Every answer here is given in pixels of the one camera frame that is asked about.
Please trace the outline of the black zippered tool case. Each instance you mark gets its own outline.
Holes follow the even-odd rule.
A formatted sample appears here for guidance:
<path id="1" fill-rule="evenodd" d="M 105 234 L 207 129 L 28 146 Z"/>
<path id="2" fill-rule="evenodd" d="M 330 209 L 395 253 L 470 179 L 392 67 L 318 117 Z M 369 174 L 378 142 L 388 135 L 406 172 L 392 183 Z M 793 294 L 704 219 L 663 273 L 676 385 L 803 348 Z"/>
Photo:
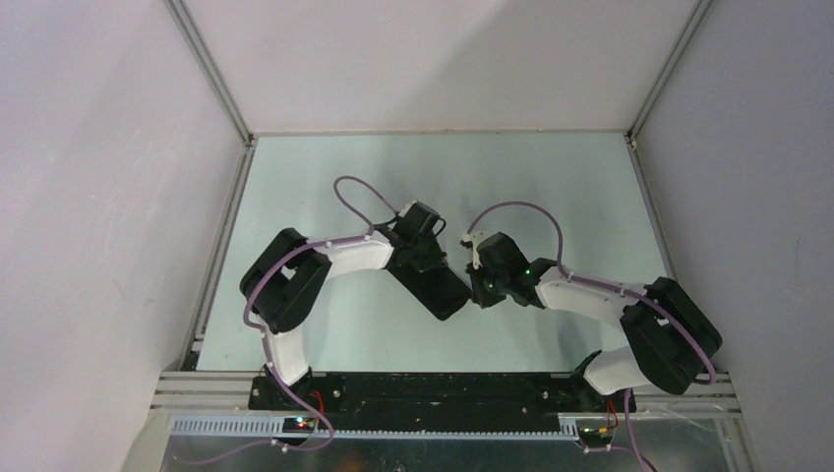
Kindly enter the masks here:
<path id="1" fill-rule="evenodd" d="M 471 301 L 471 288 L 448 263 L 426 270 L 410 265 L 391 265 L 387 271 L 441 322 Z"/>

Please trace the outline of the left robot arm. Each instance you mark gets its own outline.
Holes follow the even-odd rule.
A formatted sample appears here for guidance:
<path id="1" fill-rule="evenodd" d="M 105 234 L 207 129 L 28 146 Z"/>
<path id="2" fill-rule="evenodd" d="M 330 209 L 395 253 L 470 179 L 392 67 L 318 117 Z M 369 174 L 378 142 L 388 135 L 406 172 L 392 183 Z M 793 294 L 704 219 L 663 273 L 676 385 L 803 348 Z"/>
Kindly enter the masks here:
<path id="1" fill-rule="evenodd" d="M 437 231 L 442 217 L 412 202 L 392 220 L 362 236 L 312 241 L 294 228 L 281 230 L 243 276 L 239 289 L 250 327 L 264 342 L 267 368 L 277 377 L 273 397 L 299 409 L 311 396 L 301 324 L 309 317 L 324 284 L 362 270 L 384 270 L 436 319 L 445 321 L 471 296 L 470 287 L 449 266 Z"/>

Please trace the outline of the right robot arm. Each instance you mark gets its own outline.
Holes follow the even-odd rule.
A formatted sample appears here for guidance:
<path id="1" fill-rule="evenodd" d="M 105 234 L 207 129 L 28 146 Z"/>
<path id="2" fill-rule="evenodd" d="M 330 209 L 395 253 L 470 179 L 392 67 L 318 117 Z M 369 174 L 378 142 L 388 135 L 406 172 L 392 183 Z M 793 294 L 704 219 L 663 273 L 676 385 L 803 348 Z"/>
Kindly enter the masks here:
<path id="1" fill-rule="evenodd" d="M 624 347 L 588 355 L 571 388 L 575 404 L 596 411 L 612 394 L 644 385 L 681 395 L 710 376 L 723 344 L 718 329 L 672 278 L 625 284 L 580 275 L 555 260 L 529 261 L 502 232 L 468 233 L 472 300 L 482 309 L 506 299 L 519 306 L 571 312 L 619 330 Z"/>

